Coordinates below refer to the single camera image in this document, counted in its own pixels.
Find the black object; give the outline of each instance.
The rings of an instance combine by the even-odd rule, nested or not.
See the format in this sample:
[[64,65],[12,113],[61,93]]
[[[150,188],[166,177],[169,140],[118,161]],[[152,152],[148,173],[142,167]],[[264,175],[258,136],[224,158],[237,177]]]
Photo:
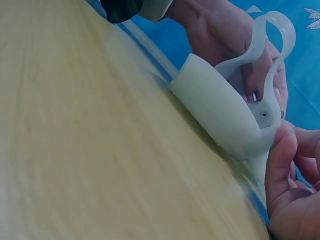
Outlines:
[[143,0],[100,0],[106,13],[106,19],[119,24],[131,19],[143,6]]

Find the hand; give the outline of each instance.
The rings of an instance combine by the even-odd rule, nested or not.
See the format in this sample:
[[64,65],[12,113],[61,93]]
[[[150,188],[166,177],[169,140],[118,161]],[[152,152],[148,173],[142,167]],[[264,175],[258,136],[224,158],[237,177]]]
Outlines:
[[[184,26],[194,54],[215,66],[242,55],[249,48],[254,20],[226,0],[174,0],[168,17]],[[265,78],[280,53],[268,41],[262,56],[253,64],[241,67],[245,94],[249,102],[261,101]],[[285,64],[274,78],[276,97],[286,112],[288,90]]]
[[[297,179],[295,165],[312,184]],[[270,232],[276,239],[320,239],[320,131],[282,126],[266,164]]]

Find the person's arm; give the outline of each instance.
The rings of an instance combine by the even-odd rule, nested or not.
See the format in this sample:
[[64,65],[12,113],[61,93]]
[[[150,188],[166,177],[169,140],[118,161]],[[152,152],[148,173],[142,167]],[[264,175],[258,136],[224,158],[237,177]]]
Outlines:
[[141,17],[158,22],[168,17],[185,25],[197,15],[196,0],[100,0],[107,20],[119,24],[139,14]]

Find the white plastic loop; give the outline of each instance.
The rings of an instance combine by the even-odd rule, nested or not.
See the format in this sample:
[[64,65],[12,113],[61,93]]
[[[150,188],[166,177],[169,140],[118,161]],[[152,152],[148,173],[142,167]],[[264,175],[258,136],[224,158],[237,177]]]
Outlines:
[[[267,40],[267,22],[281,32],[283,48],[267,73],[262,101],[249,105],[226,79],[238,67],[252,63],[262,55]],[[281,124],[281,110],[273,80],[295,42],[296,32],[290,20],[280,12],[270,11],[256,19],[247,52],[215,68],[202,58],[190,54],[168,88],[219,146],[239,161],[254,159],[269,150]]]

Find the white plastic object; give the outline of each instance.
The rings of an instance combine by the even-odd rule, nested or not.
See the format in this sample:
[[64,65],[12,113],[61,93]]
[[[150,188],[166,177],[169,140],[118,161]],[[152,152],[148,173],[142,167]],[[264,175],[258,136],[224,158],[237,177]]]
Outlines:
[[[281,32],[282,51],[267,73],[262,101],[246,103],[227,79],[238,67],[252,63],[262,55],[267,40],[267,22]],[[190,54],[168,88],[214,141],[235,159],[249,162],[261,159],[261,156],[268,156],[266,153],[281,125],[281,109],[273,88],[274,76],[295,43],[296,32],[291,21],[280,12],[270,11],[255,20],[250,47],[243,55],[212,67],[202,58]]]

